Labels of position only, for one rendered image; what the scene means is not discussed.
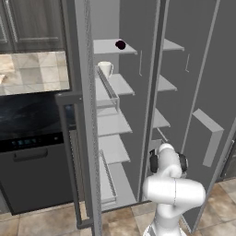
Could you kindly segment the grey fridge shelf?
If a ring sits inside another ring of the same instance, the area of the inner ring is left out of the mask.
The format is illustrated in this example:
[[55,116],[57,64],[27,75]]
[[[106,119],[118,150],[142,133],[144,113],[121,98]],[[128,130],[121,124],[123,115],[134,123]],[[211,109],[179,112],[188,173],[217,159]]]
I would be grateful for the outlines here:
[[[109,78],[109,83],[112,86],[113,91],[117,95],[134,95],[135,92],[126,82],[121,74],[113,74]],[[103,86],[99,77],[95,77],[96,84],[96,99],[97,100],[106,100],[109,98],[105,87]]]
[[115,108],[98,109],[97,123],[99,136],[113,136],[132,132],[123,113]]
[[128,153],[119,135],[102,136],[99,138],[99,150],[103,151],[108,164],[129,161]]
[[117,39],[109,40],[94,40],[93,48],[95,54],[106,54],[106,53],[134,53],[137,54],[137,51],[132,48],[129,44],[125,45],[123,50],[120,50],[115,46]]

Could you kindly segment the grey fridge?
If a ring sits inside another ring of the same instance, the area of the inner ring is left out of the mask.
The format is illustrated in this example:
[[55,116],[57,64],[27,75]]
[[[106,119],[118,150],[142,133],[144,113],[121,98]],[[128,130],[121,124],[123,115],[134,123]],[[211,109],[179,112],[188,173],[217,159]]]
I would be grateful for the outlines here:
[[[132,132],[119,134],[129,161],[108,164],[117,194],[116,203],[102,210],[135,205],[144,201],[142,184],[149,176],[149,152],[164,142],[183,145],[186,113],[173,111],[178,99],[186,104],[191,96],[220,0],[95,0],[92,5],[94,40],[122,40],[134,53],[94,54],[95,77],[99,62],[113,64],[113,74],[121,74],[135,92],[118,95],[119,110]],[[181,45],[183,51],[164,51],[164,40]],[[158,91],[159,76],[177,90]],[[154,128],[155,109],[170,127]]]

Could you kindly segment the grey freezer shelf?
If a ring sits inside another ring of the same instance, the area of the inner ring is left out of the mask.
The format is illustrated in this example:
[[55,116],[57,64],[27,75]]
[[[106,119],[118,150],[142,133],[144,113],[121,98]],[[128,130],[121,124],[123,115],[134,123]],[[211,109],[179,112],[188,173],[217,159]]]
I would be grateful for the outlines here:
[[154,114],[154,128],[161,128],[161,127],[170,127],[170,123],[165,119],[165,117],[159,112],[158,109],[155,109]]
[[174,90],[176,91],[177,88],[165,77],[159,76],[159,86],[158,86],[158,91],[169,91],[169,90]]
[[163,43],[163,50],[164,51],[183,51],[184,48],[173,41],[169,41],[165,39]]

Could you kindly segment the grey fridge door with bin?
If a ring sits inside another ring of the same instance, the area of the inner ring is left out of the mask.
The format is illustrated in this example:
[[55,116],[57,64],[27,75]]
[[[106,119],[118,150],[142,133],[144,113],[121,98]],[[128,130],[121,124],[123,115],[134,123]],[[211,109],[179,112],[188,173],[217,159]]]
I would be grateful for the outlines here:
[[236,0],[220,0],[193,113],[200,109],[224,132],[210,168],[203,165],[209,132],[192,115],[184,145],[187,178],[209,195],[236,132]]

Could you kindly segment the white mug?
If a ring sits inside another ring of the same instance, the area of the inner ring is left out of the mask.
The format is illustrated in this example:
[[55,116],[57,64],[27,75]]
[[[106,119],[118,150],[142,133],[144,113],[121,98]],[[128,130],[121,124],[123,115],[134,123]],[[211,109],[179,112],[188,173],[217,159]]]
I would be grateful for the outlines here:
[[109,78],[112,75],[113,64],[111,62],[107,61],[99,62],[98,67],[103,72],[106,78]]

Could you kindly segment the grey door bin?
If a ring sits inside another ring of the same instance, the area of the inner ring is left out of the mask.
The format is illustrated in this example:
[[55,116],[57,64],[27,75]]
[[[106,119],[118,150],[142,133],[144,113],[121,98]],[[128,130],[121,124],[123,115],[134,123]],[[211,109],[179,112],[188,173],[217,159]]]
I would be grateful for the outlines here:
[[209,138],[207,141],[206,153],[203,159],[203,165],[210,168],[218,150],[219,142],[222,138],[224,129],[210,118],[202,110],[197,109],[193,116],[207,129]]

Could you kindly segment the black dishwasher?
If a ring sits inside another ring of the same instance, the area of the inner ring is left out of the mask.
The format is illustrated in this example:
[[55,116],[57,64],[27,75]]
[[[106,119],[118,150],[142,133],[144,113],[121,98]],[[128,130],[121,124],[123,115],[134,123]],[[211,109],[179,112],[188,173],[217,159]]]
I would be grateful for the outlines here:
[[[41,159],[13,161],[16,152],[47,148]],[[61,133],[0,141],[0,191],[9,211],[26,213],[73,201]]]

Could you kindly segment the dark wood cupboard door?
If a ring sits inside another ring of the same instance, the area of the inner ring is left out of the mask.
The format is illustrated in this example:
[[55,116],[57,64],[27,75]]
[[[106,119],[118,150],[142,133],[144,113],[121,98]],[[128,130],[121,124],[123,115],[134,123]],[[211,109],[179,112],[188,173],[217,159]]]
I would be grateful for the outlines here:
[[9,0],[18,36],[15,41],[3,0],[10,42],[14,53],[64,49],[61,0]]
[[5,53],[8,50],[8,37],[6,16],[2,0],[0,0],[0,53]]

